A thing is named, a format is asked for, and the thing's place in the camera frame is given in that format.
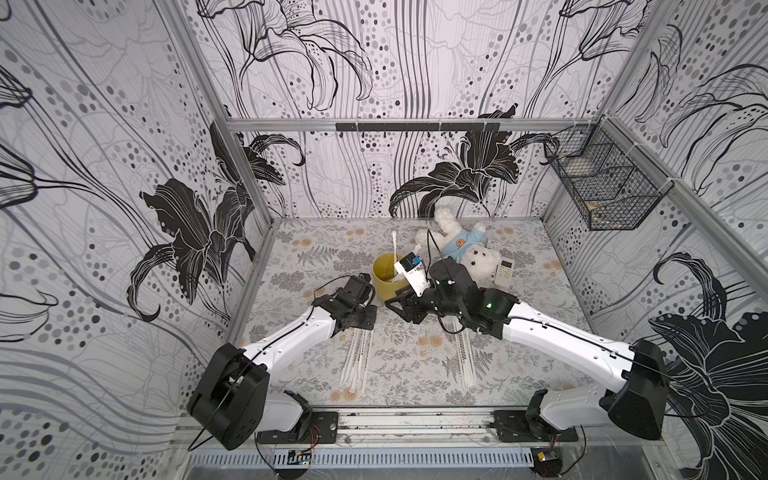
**teddy bear's head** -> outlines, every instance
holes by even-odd
[[[464,252],[459,263],[467,268],[469,276],[477,282],[490,277],[501,261],[502,255],[498,250],[484,247],[482,243],[474,243]]]

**blue shirt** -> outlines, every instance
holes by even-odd
[[[480,230],[462,230],[459,235],[453,237],[451,241],[445,244],[442,248],[442,254],[458,262],[469,246],[473,243],[480,243],[484,235],[485,232]]]

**ventilation grille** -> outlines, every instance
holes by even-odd
[[[268,460],[275,468],[286,465],[289,449],[276,449]],[[451,449],[329,449],[315,452],[310,468],[514,468],[532,467],[531,449],[525,447],[471,447]],[[267,468],[258,453],[194,453],[192,465]]]

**black bar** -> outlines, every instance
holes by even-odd
[[[498,131],[498,122],[481,123],[444,123],[430,121],[425,123],[381,123],[381,122],[336,122],[336,131]]]

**metal rail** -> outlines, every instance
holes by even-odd
[[[233,118],[231,131],[541,131],[557,132],[591,118]]]

